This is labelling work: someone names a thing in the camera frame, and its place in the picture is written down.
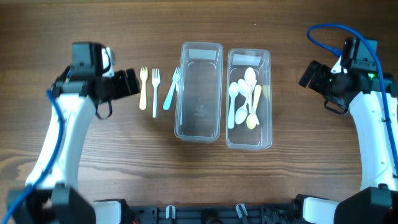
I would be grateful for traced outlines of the light blue plastic fork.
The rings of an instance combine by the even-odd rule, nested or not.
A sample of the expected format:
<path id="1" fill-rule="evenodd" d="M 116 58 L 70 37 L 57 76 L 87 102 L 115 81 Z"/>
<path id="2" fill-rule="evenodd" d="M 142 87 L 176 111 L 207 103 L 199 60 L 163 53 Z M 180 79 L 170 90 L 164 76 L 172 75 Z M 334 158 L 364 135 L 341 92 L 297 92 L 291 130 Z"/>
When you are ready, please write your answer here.
<path id="1" fill-rule="evenodd" d="M 167 111 L 170 109 L 171 104 L 172 104 L 172 99 L 174 97 L 174 91 L 176 89 L 178 80 L 179 80 L 179 74 L 180 74 L 180 67 L 177 67 L 174 71 L 173 77 L 172 77 L 172 84 L 169 88 L 169 91 L 167 93 L 167 96 L 165 98 L 164 104 L 163 104 L 163 110 Z"/>

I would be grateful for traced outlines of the white plastic spoon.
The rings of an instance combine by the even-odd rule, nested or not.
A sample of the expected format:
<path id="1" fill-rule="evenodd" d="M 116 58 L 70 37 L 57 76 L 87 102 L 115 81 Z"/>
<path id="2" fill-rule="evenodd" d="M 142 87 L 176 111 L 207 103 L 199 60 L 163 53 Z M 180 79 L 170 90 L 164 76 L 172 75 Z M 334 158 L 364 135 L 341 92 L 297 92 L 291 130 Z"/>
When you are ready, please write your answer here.
<path id="1" fill-rule="evenodd" d="M 248 115 L 247 105 L 248 105 L 248 100 L 245 100 L 244 104 L 236 110 L 236 114 L 235 114 L 235 123 L 236 124 L 241 124 L 245 121 L 245 119 Z"/>
<path id="2" fill-rule="evenodd" d="M 239 87 L 236 82 L 232 82 L 229 86 L 228 89 L 229 97 L 230 97 L 230 106 L 229 106 L 229 112 L 228 112 L 228 128 L 233 129 L 234 128 L 234 109 L 235 109 L 235 99 L 239 93 Z"/>
<path id="3" fill-rule="evenodd" d="M 244 78 L 238 80 L 239 92 L 246 97 L 249 104 L 249 114 L 252 113 L 253 91 L 256 86 L 256 73 L 253 68 L 249 67 L 244 73 Z"/>

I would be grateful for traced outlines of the white plastic fork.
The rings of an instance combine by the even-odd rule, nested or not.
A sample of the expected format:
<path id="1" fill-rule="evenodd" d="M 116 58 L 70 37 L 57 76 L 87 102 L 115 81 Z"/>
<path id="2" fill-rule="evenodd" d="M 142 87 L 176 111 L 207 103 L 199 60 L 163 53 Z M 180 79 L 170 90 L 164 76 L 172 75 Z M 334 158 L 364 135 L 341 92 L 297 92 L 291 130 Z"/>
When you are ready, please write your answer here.
<path id="1" fill-rule="evenodd" d="M 177 102 L 176 102 L 177 127 L 179 127 L 182 123 L 182 117 L 181 117 L 181 112 L 180 112 L 181 111 L 181 107 L 180 107 L 181 103 L 180 103 L 180 93 L 179 93 L 179 87 L 180 87 L 179 81 L 180 80 L 177 80 L 177 84 L 175 87 L 175 90 L 177 92 Z"/>
<path id="2" fill-rule="evenodd" d="M 157 117 L 157 90 L 160 85 L 160 71 L 158 68 L 152 69 L 152 86 L 154 88 L 153 104 L 152 104 L 152 117 Z"/>

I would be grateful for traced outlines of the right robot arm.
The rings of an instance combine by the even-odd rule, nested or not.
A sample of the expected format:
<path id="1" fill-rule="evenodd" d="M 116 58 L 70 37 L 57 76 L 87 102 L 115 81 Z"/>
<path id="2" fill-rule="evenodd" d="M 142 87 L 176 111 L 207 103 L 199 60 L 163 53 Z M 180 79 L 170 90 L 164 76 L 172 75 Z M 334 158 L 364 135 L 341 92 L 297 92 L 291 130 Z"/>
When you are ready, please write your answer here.
<path id="1" fill-rule="evenodd" d="M 391 148 L 387 122 L 397 130 L 397 88 L 389 73 L 379 76 L 376 61 L 357 37 L 345 39 L 333 67 L 312 61 L 299 81 L 350 113 L 359 141 L 360 191 L 341 201 L 298 195 L 289 218 L 305 223 L 397 223 L 397 153 Z"/>

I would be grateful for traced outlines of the yellow plastic spoon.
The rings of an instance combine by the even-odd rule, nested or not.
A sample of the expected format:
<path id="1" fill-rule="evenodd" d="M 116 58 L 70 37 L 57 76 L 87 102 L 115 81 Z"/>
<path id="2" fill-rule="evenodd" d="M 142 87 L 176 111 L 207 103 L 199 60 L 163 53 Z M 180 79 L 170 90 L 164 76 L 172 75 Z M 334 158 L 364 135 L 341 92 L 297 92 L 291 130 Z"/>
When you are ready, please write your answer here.
<path id="1" fill-rule="evenodd" d="M 254 129 L 259 125 L 259 120 L 257 118 L 256 110 L 261 97 L 262 86 L 256 85 L 254 88 L 254 96 L 252 100 L 252 113 L 247 117 L 246 124 L 249 129 Z"/>

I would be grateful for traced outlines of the yellow plastic fork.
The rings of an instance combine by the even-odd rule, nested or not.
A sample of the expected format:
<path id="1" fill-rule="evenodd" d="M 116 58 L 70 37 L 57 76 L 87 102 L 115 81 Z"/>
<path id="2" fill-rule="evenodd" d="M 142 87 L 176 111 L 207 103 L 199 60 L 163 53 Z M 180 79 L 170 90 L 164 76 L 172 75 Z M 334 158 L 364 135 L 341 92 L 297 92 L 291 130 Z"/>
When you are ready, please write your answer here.
<path id="1" fill-rule="evenodd" d="M 146 81 L 148 79 L 148 68 L 141 67 L 139 76 L 141 79 L 141 95 L 140 95 L 140 101 L 139 101 L 139 109 L 145 110 L 147 108 Z"/>

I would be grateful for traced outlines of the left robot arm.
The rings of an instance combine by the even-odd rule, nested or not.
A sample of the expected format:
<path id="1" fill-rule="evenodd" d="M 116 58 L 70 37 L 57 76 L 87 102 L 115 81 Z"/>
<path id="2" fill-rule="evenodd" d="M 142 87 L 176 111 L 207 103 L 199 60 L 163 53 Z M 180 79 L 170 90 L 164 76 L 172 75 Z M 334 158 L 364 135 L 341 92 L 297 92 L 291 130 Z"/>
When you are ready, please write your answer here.
<path id="1" fill-rule="evenodd" d="M 75 42 L 72 64 L 46 91 L 52 116 L 44 145 L 23 189 L 7 194 L 2 222 L 135 223 L 125 199 L 87 201 L 78 191 L 80 157 L 99 105 L 140 92 L 133 69 L 114 71 L 111 48 Z"/>

